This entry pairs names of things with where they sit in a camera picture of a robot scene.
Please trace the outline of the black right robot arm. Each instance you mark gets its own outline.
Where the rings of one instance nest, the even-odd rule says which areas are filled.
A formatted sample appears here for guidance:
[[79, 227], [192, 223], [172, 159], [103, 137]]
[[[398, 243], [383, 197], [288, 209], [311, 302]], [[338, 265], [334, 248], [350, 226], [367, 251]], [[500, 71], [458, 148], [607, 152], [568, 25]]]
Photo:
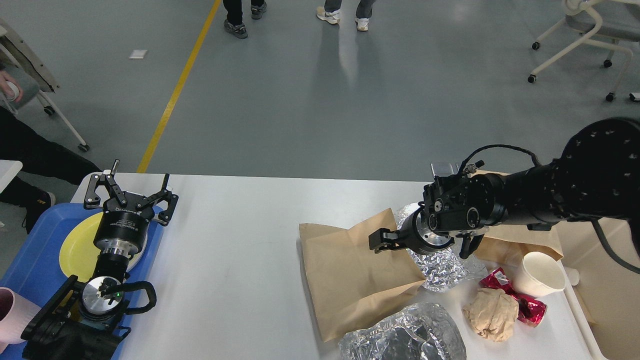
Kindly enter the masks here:
[[423, 200], [399, 230], [379, 228], [368, 237], [375, 253], [410, 249], [429, 255], [461, 239], [468, 258], [489, 227], [524, 225], [548, 231], [557, 223], [589, 222], [606, 253], [618, 265], [639, 272], [611, 248], [599, 219], [628, 223], [639, 248], [639, 121], [613, 117], [586, 126], [569, 139], [562, 155], [547, 165], [530, 155], [533, 167], [501, 175], [477, 174], [482, 161], [465, 158], [456, 173], [434, 176]]

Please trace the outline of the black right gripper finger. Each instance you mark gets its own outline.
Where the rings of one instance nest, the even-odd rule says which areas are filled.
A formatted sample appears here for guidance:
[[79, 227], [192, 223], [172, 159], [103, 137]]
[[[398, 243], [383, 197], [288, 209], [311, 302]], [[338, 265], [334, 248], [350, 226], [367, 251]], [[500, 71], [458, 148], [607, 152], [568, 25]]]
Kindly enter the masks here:
[[368, 236], [368, 246], [375, 254], [382, 251], [398, 251], [406, 249], [406, 243], [400, 239], [398, 231], [391, 231], [389, 228], [378, 228]]

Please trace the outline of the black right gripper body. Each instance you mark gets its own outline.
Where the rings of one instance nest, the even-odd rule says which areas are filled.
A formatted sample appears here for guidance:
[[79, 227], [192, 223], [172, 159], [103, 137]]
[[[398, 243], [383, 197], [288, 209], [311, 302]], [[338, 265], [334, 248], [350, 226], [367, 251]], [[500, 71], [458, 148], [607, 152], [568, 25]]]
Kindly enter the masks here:
[[398, 229], [398, 244], [419, 255], [450, 248], [454, 243], [454, 239], [431, 230], [421, 208], [408, 215]]

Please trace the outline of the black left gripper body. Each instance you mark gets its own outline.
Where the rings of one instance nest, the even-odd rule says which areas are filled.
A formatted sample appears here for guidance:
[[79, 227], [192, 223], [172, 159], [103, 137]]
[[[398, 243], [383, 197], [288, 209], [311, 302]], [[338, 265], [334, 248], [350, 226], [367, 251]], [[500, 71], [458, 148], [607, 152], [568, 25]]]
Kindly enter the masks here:
[[93, 240], [101, 255], [119, 255], [129, 258], [146, 249], [147, 232], [154, 218], [154, 210], [128, 210], [103, 208], [102, 218]]

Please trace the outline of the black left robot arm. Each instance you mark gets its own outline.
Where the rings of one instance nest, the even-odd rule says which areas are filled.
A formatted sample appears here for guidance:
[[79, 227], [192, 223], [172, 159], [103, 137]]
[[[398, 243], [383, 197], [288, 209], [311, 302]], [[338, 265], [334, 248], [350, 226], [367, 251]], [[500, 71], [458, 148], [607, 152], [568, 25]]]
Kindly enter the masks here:
[[153, 285], [131, 281], [128, 267], [146, 250], [151, 223], [169, 225], [179, 198], [169, 189], [170, 174], [154, 194], [124, 191], [115, 180], [118, 165], [116, 159], [111, 169], [93, 174], [83, 200], [85, 210], [102, 210], [93, 273], [85, 281], [70, 275], [26, 325], [26, 360], [110, 360], [131, 332], [122, 319], [157, 304]]

